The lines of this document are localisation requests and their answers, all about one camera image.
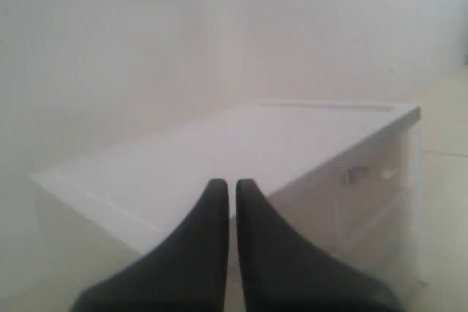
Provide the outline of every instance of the white drawer unit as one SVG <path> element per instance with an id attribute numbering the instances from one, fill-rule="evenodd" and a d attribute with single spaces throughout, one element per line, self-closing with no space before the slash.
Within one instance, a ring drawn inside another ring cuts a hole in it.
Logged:
<path id="1" fill-rule="evenodd" d="M 303 236 L 372 270 L 396 246 L 404 248 L 412 228 L 423 233 L 416 219 L 422 191 L 412 190 L 421 179 L 412 132 L 419 118 L 416 104 L 254 102 L 43 170 L 33 180 L 86 226 L 144 254 L 180 223 L 210 178 L 224 178 L 235 266 L 235 182 L 254 178 Z M 69 270 L 80 266 L 67 264 L 76 258 L 64 261 Z"/>

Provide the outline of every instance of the cabinet top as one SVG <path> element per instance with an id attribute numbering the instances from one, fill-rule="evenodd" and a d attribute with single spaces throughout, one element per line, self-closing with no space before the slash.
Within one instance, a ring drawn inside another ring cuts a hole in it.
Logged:
<path id="1" fill-rule="evenodd" d="M 357 147 L 398 134 L 420 118 L 417 104 L 266 100 L 222 111 L 143 140 L 33 175 L 45 190 L 139 251 L 119 218 L 164 237 L 210 178 L 254 178 L 271 194 L 338 162 Z"/>

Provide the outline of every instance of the white wall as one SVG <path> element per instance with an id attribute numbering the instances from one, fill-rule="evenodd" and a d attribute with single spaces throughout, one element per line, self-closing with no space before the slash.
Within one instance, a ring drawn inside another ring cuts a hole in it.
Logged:
<path id="1" fill-rule="evenodd" d="M 461 66 L 467 6 L 0 0 L 0 240 L 40 168 L 259 96 L 398 99 Z"/>

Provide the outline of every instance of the floor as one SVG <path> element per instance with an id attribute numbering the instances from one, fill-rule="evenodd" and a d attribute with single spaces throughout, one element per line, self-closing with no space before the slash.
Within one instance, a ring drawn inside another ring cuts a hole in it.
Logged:
<path id="1" fill-rule="evenodd" d="M 423 164 L 426 178 L 425 220 L 430 267 L 428 286 L 409 304 L 410 312 L 468 310 L 468 69 L 425 87 L 408 100 L 423 108 Z M 120 258 L 119 265 L 130 262 Z M 83 283 L 70 272 L 51 265 L 50 274 L 22 294 L 0 300 L 0 311 L 67 311 Z M 241 294 L 240 279 L 233 279 Z M 227 311 L 238 311 L 227 298 Z"/>

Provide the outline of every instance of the drawer handle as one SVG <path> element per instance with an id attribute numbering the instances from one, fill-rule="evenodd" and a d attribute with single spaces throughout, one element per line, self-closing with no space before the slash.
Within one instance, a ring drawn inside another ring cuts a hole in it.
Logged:
<path id="1" fill-rule="evenodd" d="M 369 168 L 365 166 L 358 166 L 348 169 L 341 178 L 343 186 L 351 186 L 356 184 L 360 178 L 369 173 Z"/>
<path id="2" fill-rule="evenodd" d="M 384 180 L 389 181 L 389 180 L 392 180 L 392 178 L 394 178 L 396 175 L 398 175 L 398 172 L 399 172 L 398 167 L 390 168 L 390 169 L 383 170 L 380 176 Z"/>

